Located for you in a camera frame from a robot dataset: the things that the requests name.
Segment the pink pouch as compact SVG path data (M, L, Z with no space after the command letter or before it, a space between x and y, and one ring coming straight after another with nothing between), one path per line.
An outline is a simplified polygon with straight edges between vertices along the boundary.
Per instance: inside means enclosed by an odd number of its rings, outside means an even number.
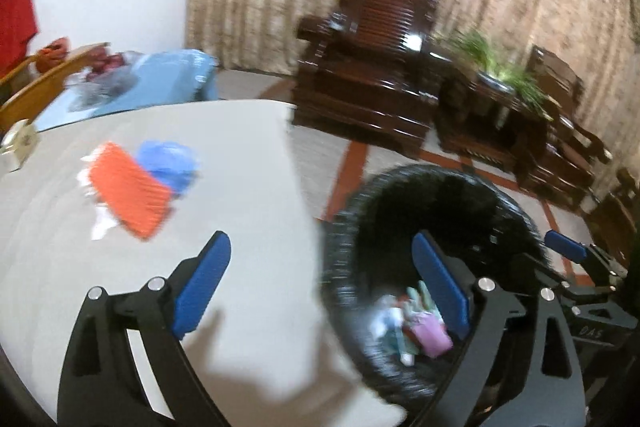
M410 319L405 319L405 329L430 359L437 359L454 347L445 325L433 313L413 314Z

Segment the green rubber glove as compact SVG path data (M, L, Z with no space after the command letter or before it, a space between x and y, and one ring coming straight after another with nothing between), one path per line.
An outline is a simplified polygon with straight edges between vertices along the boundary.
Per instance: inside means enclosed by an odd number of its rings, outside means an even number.
M413 314L430 312L435 314L436 317L438 317L439 321L441 321L442 324L445 325L444 320L442 319L442 316L440 315L435 305L435 301L433 300L430 292L427 289L426 284L423 281L420 281L418 283L417 288L408 287L406 289L406 295L404 297L397 299L397 301L398 301L398 306L400 306L400 309L402 311L402 314L404 314L404 319L410 319L410 317L412 317ZM409 332L407 331L407 329L405 329L405 322L404 322L404 327L402 329L404 330L404 334L408 340L409 349L416 356L424 355L424 353L419 348L416 340L410 338Z

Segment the white squeeze tube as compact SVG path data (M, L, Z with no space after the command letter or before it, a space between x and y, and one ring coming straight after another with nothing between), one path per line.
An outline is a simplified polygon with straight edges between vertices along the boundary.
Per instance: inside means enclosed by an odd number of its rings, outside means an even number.
M397 299L392 295L385 295L374 305L369 329L386 353L396 355L402 365L411 367L416 361L416 355L409 349L402 329L404 322L404 314L398 306Z

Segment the black trash bin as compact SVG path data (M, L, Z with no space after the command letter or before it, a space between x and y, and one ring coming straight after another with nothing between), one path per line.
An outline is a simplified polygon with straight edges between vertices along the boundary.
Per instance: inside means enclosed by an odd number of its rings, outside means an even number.
M514 293L536 286L533 259L552 265L529 215L475 174L405 165L374 176L349 196L324 236L322 303L362 381L410 414L431 401L459 352L405 366L373 338L370 324L378 299L418 285L411 245L421 231L477 277Z

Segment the dark wooden side table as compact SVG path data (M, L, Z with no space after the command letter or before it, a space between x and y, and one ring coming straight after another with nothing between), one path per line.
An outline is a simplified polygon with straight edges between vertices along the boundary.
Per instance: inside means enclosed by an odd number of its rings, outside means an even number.
M542 135L549 116L495 77L454 58L441 57L436 75L434 123L440 147L512 172L522 156L520 148Z

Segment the crumpled white tissue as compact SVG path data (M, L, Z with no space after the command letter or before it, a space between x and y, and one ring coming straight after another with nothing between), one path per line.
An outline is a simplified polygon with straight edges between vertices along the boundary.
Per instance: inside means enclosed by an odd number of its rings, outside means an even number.
M90 171L93 167L93 164L100 158L103 153L104 145L97 146L92 152L90 152L86 156L82 156L80 158L82 162L82 168L77 173L76 180L79 188L84 194L85 197L88 197L96 202L97 204L101 204L102 197L98 194L98 191L94 188L92 182L90 181Z
M97 202L93 206L96 210L96 220L94 220L93 226L90 232L90 239L93 241L99 241L104 239L105 235L119 227L120 220L114 215L110 207L105 202Z

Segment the potted green plant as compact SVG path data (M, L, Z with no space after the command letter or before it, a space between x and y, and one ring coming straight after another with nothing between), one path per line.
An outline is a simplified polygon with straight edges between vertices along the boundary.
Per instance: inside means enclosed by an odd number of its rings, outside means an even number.
M499 91L513 94L528 109L548 119L544 110L547 95L538 87L529 72L507 61L490 40L477 29L455 30L448 35L438 35L436 42L441 44L484 78Z

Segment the blue plastic bag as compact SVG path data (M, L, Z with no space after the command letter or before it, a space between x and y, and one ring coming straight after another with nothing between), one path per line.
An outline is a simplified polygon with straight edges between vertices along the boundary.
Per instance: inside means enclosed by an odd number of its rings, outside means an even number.
M172 141L144 141L134 159L152 178L180 197L200 171L198 156L190 147Z

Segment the tissue box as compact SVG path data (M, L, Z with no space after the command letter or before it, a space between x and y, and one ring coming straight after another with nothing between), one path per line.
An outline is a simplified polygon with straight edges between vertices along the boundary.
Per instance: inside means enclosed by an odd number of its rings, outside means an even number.
M1 142L1 173L21 169L39 141L36 127L27 119L17 121Z

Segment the glass fruit bowl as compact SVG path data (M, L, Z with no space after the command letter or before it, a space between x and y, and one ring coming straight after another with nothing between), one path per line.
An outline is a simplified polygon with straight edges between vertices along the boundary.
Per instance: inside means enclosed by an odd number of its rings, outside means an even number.
M138 52L122 52L126 65L92 81L86 80L89 67L65 80L65 91L72 96L70 111L94 109L130 91L139 81L137 64L144 57Z

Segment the blue tablecloth side table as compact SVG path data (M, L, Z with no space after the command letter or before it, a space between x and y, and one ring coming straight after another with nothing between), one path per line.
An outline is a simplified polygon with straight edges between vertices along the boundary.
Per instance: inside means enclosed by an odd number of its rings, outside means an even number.
M94 109L70 111L72 96L64 89L35 119L37 130L128 112L145 107L175 105L218 98L216 75L218 60L200 50L143 54L137 64L138 83L128 92Z

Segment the red apples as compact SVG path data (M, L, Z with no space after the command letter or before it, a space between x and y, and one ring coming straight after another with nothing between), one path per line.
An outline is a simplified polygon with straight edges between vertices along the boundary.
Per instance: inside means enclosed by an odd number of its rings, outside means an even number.
M89 72L87 72L86 80L95 80L125 65L126 61L121 53L111 53L106 46L99 46L90 54Z

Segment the red ornament on cabinet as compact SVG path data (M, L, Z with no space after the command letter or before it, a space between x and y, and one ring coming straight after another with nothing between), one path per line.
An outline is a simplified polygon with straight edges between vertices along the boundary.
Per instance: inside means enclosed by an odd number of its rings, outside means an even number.
M45 74L66 61L70 52L70 39L61 37L40 49L36 54L35 69L39 74Z

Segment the red cloth cover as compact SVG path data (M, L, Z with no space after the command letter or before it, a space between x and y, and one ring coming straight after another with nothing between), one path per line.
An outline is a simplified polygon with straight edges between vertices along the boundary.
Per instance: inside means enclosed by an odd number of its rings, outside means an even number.
M24 60L29 41L37 35L32 0L0 0L1 75Z

